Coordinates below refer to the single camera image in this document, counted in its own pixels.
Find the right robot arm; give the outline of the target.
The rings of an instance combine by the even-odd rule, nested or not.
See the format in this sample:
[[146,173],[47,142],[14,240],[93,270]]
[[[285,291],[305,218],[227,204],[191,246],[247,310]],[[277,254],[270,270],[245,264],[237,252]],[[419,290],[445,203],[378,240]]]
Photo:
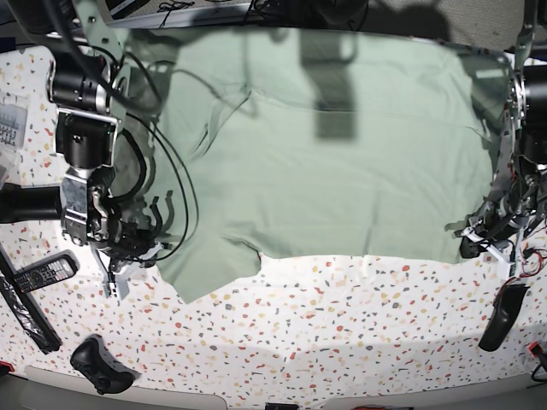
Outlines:
[[56,106],[55,150],[68,168],[57,187],[3,194],[1,221],[59,220],[74,244],[91,248],[105,294],[124,298],[125,267],[154,266],[163,226],[157,202],[146,228],[123,216],[148,176],[144,154],[125,128],[127,116],[139,111],[128,95],[127,56],[87,1],[11,1],[9,9],[53,56],[45,90]]

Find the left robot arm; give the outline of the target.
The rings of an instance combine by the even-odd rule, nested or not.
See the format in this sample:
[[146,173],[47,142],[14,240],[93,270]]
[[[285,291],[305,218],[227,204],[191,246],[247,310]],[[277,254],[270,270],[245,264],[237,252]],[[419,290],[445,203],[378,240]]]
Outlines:
[[520,246],[546,219],[546,44],[535,39],[538,2],[527,1],[514,47],[509,95],[501,118],[497,169],[491,192],[456,235],[465,258],[483,253],[497,274],[520,279]]

